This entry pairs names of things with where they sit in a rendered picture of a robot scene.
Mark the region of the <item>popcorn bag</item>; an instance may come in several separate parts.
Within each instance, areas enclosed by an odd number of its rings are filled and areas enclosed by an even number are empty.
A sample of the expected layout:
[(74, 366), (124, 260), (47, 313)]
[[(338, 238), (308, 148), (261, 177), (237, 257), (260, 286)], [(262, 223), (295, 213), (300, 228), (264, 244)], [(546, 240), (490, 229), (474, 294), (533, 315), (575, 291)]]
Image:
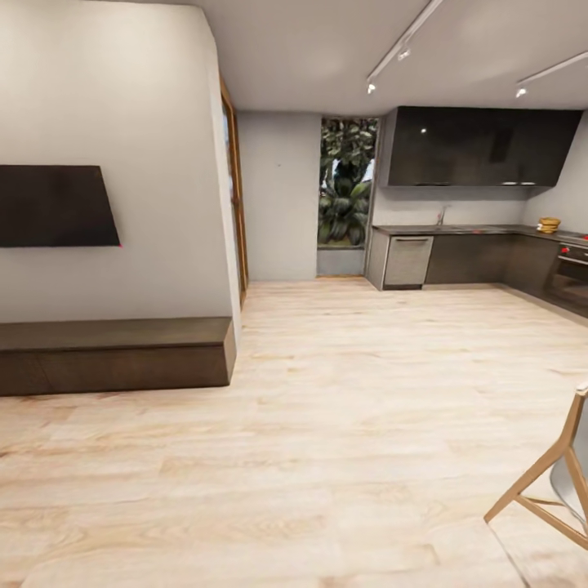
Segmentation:
[(561, 223), (559, 218), (540, 218), (539, 232), (543, 233), (556, 233), (558, 225)]

